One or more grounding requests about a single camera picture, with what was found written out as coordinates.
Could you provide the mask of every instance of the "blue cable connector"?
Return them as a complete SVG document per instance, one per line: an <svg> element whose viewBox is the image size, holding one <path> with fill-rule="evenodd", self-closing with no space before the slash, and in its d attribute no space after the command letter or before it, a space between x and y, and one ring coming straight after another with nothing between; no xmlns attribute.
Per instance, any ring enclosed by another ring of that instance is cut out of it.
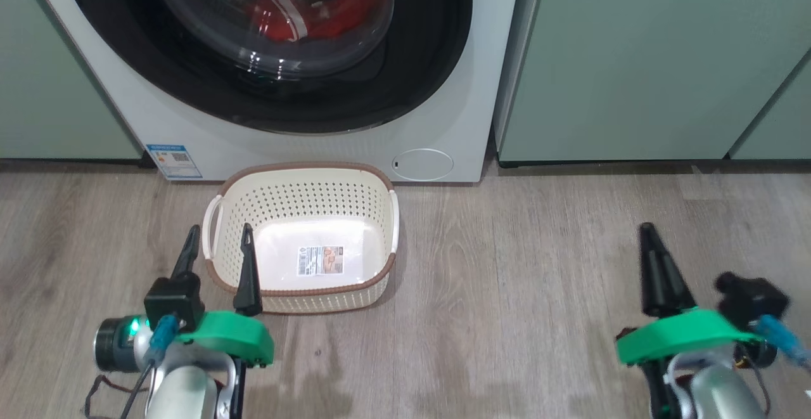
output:
<svg viewBox="0 0 811 419"><path fill-rule="evenodd" d="M811 354L808 353L800 339L794 335L791 330L788 330L783 323L771 316L764 314L753 326L753 330L758 335L761 335L767 343L774 345L782 353L784 353L789 361L795 365L806 365Z"/></svg>
<svg viewBox="0 0 811 419"><path fill-rule="evenodd" d="M166 349L172 344L179 330L180 322L173 314L160 318L150 339L150 349L144 355L144 364L150 364L151 362L154 367L160 365L166 356Z"/></svg>

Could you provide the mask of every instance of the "red fabric with white stripe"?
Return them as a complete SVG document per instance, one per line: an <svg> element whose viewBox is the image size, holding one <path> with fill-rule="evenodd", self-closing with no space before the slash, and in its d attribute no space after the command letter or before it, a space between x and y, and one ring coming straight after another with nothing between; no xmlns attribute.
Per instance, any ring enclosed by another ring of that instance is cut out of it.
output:
<svg viewBox="0 0 811 419"><path fill-rule="evenodd" d="M273 41L337 37L362 24L380 0L332 0L305 5L296 0L257 0L249 7L260 34Z"/></svg>

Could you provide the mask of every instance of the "green plastic part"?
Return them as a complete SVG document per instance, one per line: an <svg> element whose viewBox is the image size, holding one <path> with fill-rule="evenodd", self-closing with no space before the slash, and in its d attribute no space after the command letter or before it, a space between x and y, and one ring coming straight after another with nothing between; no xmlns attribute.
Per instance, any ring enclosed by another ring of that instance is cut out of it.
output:
<svg viewBox="0 0 811 419"><path fill-rule="evenodd" d="M251 364L273 364L273 338L264 324L232 311L210 311L194 332L180 333L177 341L194 341Z"/></svg>
<svg viewBox="0 0 811 419"><path fill-rule="evenodd" d="M616 354L623 364L637 365L733 341L759 340L754 333L736 329L715 310L693 309L628 333L617 340Z"/></svg>

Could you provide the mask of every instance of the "brown basket rim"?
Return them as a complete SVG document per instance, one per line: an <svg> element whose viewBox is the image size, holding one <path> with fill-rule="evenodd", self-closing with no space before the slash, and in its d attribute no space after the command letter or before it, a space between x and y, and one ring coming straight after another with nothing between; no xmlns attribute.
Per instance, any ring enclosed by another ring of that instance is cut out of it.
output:
<svg viewBox="0 0 811 419"><path fill-rule="evenodd" d="M387 176L385 176L380 169L376 167L371 167L371 165L367 164L360 164L357 162L286 162L282 164L272 164L272 165L256 165L255 167L249 167L238 171L237 173L233 174L231 178L227 179L225 183L220 186L220 190L217 192L220 196L225 196L227 191L231 189L231 186L234 185L235 182L240 181L240 179L249 176L250 174L257 174L262 172L271 172L271 171L289 171L295 169L345 169L345 170L356 170L356 171L365 171L383 182L386 186L388 191L394 190L394 185ZM321 289L300 289L300 290L290 290L290 291L279 291L273 289L263 289L260 290L260 294L262 297L313 297L314 295L327 295L327 294L345 294L348 292L356 292L362 291L363 289L367 289L368 287L374 286L374 284L379 283L388 272L391 271L392 267L394 266L394 259L396 255L394 252L388 255L388 259L386 260L383 269L380 269L380 272L377 272L377 275L370 278L370 280L363 281L360 284L350 284L348 286L339 286L339 287L322 287ZM217 270L214 268L214 260L206 259L206 270L208 271L208 276L214 280L214 283L217 286L220 286L221 289L226 290L227 292L231 292L232 294L237 292L237 288L229 285L225 281L220 278L220 275L217 274Z"/></svg>

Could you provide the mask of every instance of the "laundry basket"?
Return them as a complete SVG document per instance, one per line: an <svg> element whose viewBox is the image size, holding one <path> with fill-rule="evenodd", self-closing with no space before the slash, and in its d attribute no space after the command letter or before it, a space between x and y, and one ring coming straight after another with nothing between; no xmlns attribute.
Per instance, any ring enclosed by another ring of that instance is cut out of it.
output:
<svg viewBox="0 0 811 419"><path fill-rule="evenodd" d="M400 210L391 182L374 167L264 165L226 181L206 209L202 245L209 274L232 293L246 222L266 313L357 309L385 291Z"/></svg>

